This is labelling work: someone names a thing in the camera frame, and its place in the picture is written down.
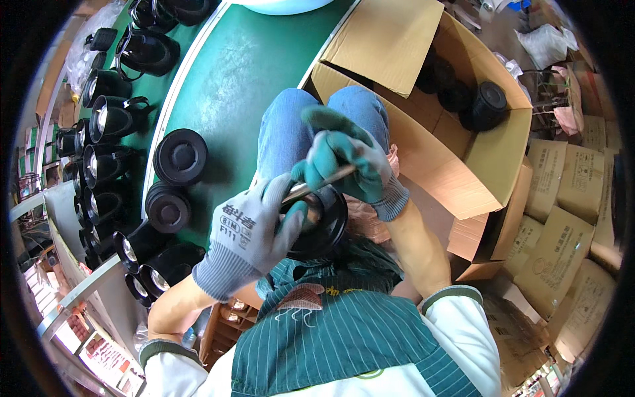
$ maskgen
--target black round cap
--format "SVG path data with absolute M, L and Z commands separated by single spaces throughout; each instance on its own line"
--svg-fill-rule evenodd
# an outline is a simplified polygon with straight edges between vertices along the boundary
M 198 133 L 187 128 L 174 130 L 159 143 L 154 154 L 154 171 L 172 186 L 189 186 L 203 176 L 207 144 Z
M 164 182 L 157 182 L 148 190 L 145 213 L 150 225 L 161 233 L 176 233 L 183 229 L 192 213 L 187 198 Z
M 504 110 L 507 107 L 507 98 L 503 90 L 491 81 L 483 81 L 478 88 L 478 95 L 494 110 Z

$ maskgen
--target metal rod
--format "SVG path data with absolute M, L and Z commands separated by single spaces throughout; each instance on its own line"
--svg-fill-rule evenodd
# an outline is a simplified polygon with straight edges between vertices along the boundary
M 338 168 L 333 175 L 331 175 L 330 177 L 324 179 L 322 181 L 322 183 L 314 190 L 312 190 L 309 186 L 307 186 L 306 183 L 301 183 L 301 184 L 297 184 L 296 186 L 293 186 L 291 188 L 291 192 L 289 193 L 289 195 L 282 200 L 282 205 L 288 204 L 288 203 L 292 203 L 294 201 L 298 201 L 299 199 L 303 198 L 304 196 L 306 196 L 309 193 L 313 193 L 314 191 L 320 190 L 322 189 L 324 186 L 326 185 L 330 185 L 333 182 L 340 180 L 352 173 L 355 172 L 357 168 L 355 168 L 354 165 L 352 164 L 348 164 L 348 165 L 343 165 L 340 168 Z

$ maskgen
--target plastic bag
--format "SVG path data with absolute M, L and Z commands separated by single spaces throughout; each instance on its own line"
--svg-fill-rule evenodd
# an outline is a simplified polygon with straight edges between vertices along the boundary
M 145 323 L 139 323 L 137 330 L 132 336 L 132 341 L 135 344 L 135 350 L 139 352 L 141 346 L 148 341 L 148 326 Z
M 388 155 L 388 163 L 396 177 L 399 176 L 399 158 L 397 157 L 397 145 L 392 144 Z M 377 218 L 377 212 L 370 204 L 366 204 L 356 198 L 344 194 L 346 204 L 349 207 L 349 232 L 357 236 L 365 236 L 376 244 L 391 239 L 386 225 Z
M 518 79 L 518 76 L 523 74 L 523 70 L 520 68 L 520 65 L 518 64 L 518 62 L 516 62 L 515 59 L 509 60 L 505 58 L 503 54 L 498 52 L 494 52 L 493 54 L 498 59 L 498 61 L 505 66 L 505 69 L 507 69 L 509 74 L 512 75 L 514 80 L 516 80 L 521 90 L 525 93 L 525 96 L 529 100 L 529 103 L 531 103 L 531 95 L 529 95 L 529 91 L 527 90 L 527 87 L 525 87 Z
M 549 24 L 544 24 L 535 31 L 527 34 L 522 34 L 514 30 L 518 41 L 523 45 L 523 48 L 531 57 L 536 68 L 540 70 L 556 62 L 565 60 L 566 49 L 569 46 L 572 46 L 571 48 L 573 50 L 577 50 L 575 38 L 573 38 L 573 42 L 571 41 L 573 34 L 566 29 L 565 31 L 568 32 L 566 38 L 562 32 Z
M 90 51 L 88 46 L 84 45 L 86 38 L 95 34 L 97 29 L 101 27 L 112 27 L 124 5 L 125 2 L 120 0 L 106 4 L 86 21 L 75 35 L 69 52 L 66 54 L 67 81 L 74 93 L 81 93 L 84 82 L 88 79 L 90 67 L 98 53 L 98 51 Z

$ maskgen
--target cardboard box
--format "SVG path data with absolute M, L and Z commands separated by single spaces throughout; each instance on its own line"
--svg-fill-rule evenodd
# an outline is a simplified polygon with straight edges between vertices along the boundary
M 611 193 L 613 187 L 614 155 L 618 152 L 606 148 L 604 151 L 604 184 L 602 186 L 602 201 L 599 205 L 598 222 L 593 234 L 591 256 L 603 265 L 607 271 L 616 274 L 622 264 L 620 248 L 615 244 L 613 235 L 613 215 L 611 209 Z
M 558 206 L 594 225 L 598 220 L 604 184 L 604 155 L 567 145 L 565 167 L 556 200 Z
M 607 121 L 605 124 L 606 131 L 606 147 L 615 149 L 616 151 L 622 148 L 622 137 L 620 137 L 620 127 L 616 121 Z
M 448 251 L 472 261 L 483 237 L 489 213 L 476 215 L 468 219 L 455 219 L 450 230 Z
M 470 266 L 459 276 L 456 281 L 465 282 L 473 280 L 483 280 L 493 278 L 496 273 L 503 267 L 504 260 L 482 260 L 476 259 L 470 263 Z
M 473 143 L 472 134 L 454 115 L 443 111 L 437 102 L 428 106 L 431 99 L 412 89 L 437 27 L 432 14 L 441 17 L 435 49 L 454 66 L 457 77 L 471 86 L 493 81 L 507 97 L 509 117 L 492 131 L 477 134 Z M 322 61 L 377 83 L 375 89 L 389 115 L 391 142 L 399 147 L 401 174 L 456 218 L 467 219 L 507 204 L 523 160 L 531 103 L 491 51 L 449 14 L 441 15 L 436 1 L 407 0 L 389 6 L 381 0 L 361 2 Z M 325 64 L 317 64 L 311 78 L 323 103 L 343 87 L 360 85 Z M 400 96 L 409 93 L 407 100 Z M 469 146 L 463 161 L 439 140 L 441 135 L 462 139 L 458 147 Z
M 442 12 L 443 4 L 430 0 L 361 1 L 320 61 L 358 73 L 407 98 Z
M 525 157 L 509 203 L 502 210 L 490 213 L 484 238 L 475 255 L 481 262 L 484 259 L 505 260 L 509 256 L 523 219 L 532 176 L 533 168 Z
M 554 206 L 529 259 L 514 283 L 545 320 L 568 291 L 582 259 L 589 253 L 594 227 Z
M 603 152 L 606 147 L 606 122 L 597 116 L 584 116 L 582 146 Z
M 563 303 L 547 325 L 549 335 L 568 362 L 584 350 L 598 329 L 615 291 L 615 280 L 584 259 Z
M 454 221 L 448 251 L 471 262 L 457 281 L 489 279 L 503 267 L 523 219 L 532 173 L 525 158 L 507 207 L 489 216 Z
M 616 121 L 617 114 L 602 76 L 590 71 L 576 70 L 575 77 L 580 85 L 584 114 Z
M 527 259 L 529 259 L 533 249 L 536 248 L 543 228 L 543 224 L 527 215 L 521 219 L 518 232 L 512 244 L 512 249 L 503 266 L 512 278 L 520 273 L 520 270 L 523 268 Z
M 51 59 L 51 62 L 48 64 L 48 69 L 44 75 L 44 82 L 42 83 L 42 88 L 40 89 L 40 94 L 37 98 L 36 104 L 36 113 L 41 118 L 44 118 L 44 113 L 46 113 L 48 108 L 48 102 L 51 100 L 53 90 L 55 89 L 57 77 L 59 77 L 62 67 L 64 67 L 66 54 L 69 52 L 71 44 L 71 40 L 62 40 L 55 52 L 55 55 L 53 56 L 53 59 Z
M 527 158 L 533 167 L 533 177 L 525 206 L 525 213 L 547 222 L 556 202 L 560 178 L 565 167 L 566 142 L 533 139 Z
M 540 348 L 548 335 L 503 298 L 483 296 L 483 309 L 498 347 L 501 386 L 520 386 L 547 362 Z
M 60 109 L 60 119 L 58 124 L 62 128 L 70 128 L 77 121 L 75 119 L 75 102 L 69 100 L 64 102 L 62 108 Z

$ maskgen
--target cardboard sheet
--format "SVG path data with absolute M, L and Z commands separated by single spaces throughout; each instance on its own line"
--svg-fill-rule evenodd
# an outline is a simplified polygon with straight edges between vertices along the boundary
M 529 259 L 514 284 L 545 320 L 554 314 L 568 291 L 582 259 L 589 253 L 594 228 L 554 206 Z
M 363 0 L 321 60 L 408 97 L 442 12 L 443 4 L 436 0 Z
M 566 361 L 573 363 L 592 339 L 614 291 L 615 280 L 593 261 L 584 259 L 563 304 L 547 325 L 556 349 Z
M 556 202 L 563 168 L 566 142 L 533 139 L 527 158 L 533 167 L 533 177 L 525 213 L 544 223 Z
M 565 166 L 556 200 L 558 206 L 594 225 L 598 220 L 604 155 L 576 145 L 567 145 Z
M 468 219 L 455 219 L 450 231 L 448 251 L 472 261 L 483 237 L 489 213 L 476 215 Z
M 541 347 L 548 335 L 508 300 L 485 295 L 483 309 L 498 347 L 501 386 L 520 386 L 547 362 Z

